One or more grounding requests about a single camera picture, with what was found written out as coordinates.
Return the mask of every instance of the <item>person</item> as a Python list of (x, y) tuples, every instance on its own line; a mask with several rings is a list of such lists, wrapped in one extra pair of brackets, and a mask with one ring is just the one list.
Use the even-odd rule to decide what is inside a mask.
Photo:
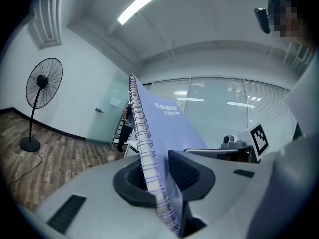
[(134, 118), (132, 113), (131, 104), (128, 104), (123, 110), (123, 119), (124, 123), (119, 137), (119, 143), (117, 145), (118, 152), (122, 153), (122, 146), (128, 140), (133, 128), (134, 128)]
[(302, 44), (314, 55), (306, 71), (285, 97), (303, 135), (314, 135), (319, 133), (319, 52), (309, 18), (305, 17), (307, 12), (299, 5), (297, 7), (294, 0), (269, 0), (268, 15), (262, 12), (264, 9), (255, 9), (255, 14), (265, 33), (272, 29), (275, 36)]

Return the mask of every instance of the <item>power cord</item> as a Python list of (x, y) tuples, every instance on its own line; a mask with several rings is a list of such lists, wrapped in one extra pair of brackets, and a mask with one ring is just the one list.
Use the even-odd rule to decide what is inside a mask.
[(42, 161), (43, 161), (43, 159), (42, 159), (42, 157), (40, 156), (40, 152), (39, 151), (37, 151), (38, 152), (38, 155), (39, 155), (39, 157), (40, 157), (40, 159), (41, 159), (41, 161), (40, 161), (40, 163), (38, 163), (35, 167), (33, 167), (29, 172), (27, 172), (27, 173), (24, 173), (24, 174), (22, 174), (21, 176), (20, 176), (20, 178), (19, 179), (17, 179), (17, 180), (15, 180), (15, 181), (12, 181), (12, 182), (10, 182), (10, 184), (9, 184), (9, 188), (11, 187), (11, 185), (13, 184), (13, 183), (15, 183), (15, 182), (17, 182), (17, 181), (19, 181), (24, 175), (27, 175), (27, 174), (29, 174), (30, 172), (32, 172), (36, 167), (38, 167), (41, 163), (42, 163)]

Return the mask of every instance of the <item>baseboard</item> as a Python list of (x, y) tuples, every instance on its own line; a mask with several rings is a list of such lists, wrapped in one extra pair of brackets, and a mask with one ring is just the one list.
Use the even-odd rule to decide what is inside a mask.
[[(4, 114), (4, 113), (8, 113), (8, 112), (15, 112), (16, 114), (18, 114), (19, 116), (23, 117), (24, 119), (26, 119), (28, 121), (30, 121), (30, 119), (31, 119), (28, 115), (24, 114), (23, 112), (20, 112), (15, 107), (10, 107), (10, 108), (5, 108), (5, 109), (1, 109), (0, 110), (0, 114)], [(81, 136), (78, 136), (78, 135), (74, 135), (74, 134), (70, 134), (70, 133), (66, 133), (66, 132), (60, 131), (60, 130), (55, 129), (53, 127), (50, 127), (50, 126), (48, 126), (46, 124), (43, 124), (43, 123), (41, 123), (41, 122), (39, 122), (39, 121), (37, 121), (35, 119), (33, 119), (33, 123), (38, 125), (38, 126), (41, 126), (42, 128), (45, 128), (45, 129), (50, 130), (52, 132), (64, 135), (66, 137), (70, 137), (70, 138), (81, 140), (81, 141), (85, 141), (86, 140), (85, 137), (81, 137)]]
[(13, 110), (14, 110), (14, 107), (0, 109), (0, 114), (5, 114), (5, 113), (8, 113), (8, 112), (12, 112)]
[(103, 142), (103, 141), (95, 141), (95, 140), (87, 140), (86, 142), (92, 145), (112, 146), (111, 142)]

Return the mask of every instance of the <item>fan guard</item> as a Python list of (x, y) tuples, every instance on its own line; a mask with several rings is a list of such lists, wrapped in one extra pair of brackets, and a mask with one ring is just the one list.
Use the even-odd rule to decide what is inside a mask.
[(38, 79), (42, 75), (47, 79), (46, 86), (42, 86), (36, 109), (46, 106), (57, 92), (62, 76), (63, 68), (61, 62), (56, 58), (47, 58), (41, 61), (32, 71), (26, 84), (26, 99), (31, 107), (34, 106), (36, 94), (40, 88), (39, 84), (45, 83), (45, 79)]

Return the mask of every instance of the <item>white wall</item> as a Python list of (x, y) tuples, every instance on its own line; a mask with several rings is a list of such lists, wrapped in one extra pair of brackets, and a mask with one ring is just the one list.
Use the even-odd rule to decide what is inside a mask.
[(205, 50), (148, 64), (138, 75), (142, 83), (196, 76), (230, 76), (291, 89), (297, 76), (263, 54), (239, 50)]
[(115, 70), (121, 70), (70, 29), (62, 31), (61, 46), (42, 50), (34, 44), (27, 26), (17, 34), (1, 63), (0, 109), (15, 107), (31, 116), (32, 108), (25, 95), (28, 77), (39, 62), (55, 57), (63, 66), (60, 88), (48, 105), (36, 109), (34, 118), (55, 129), (86, 137), (99, 95), (104, 93)]
[(125, 73), (134, 73), (136, 75), (142, 67), (136, 55), (125, 44), (116, 38), (107, 37), (105, 35), (105, 28), (94, 21), (83, 18), (73, 22), (68, 28), (81, 36)]

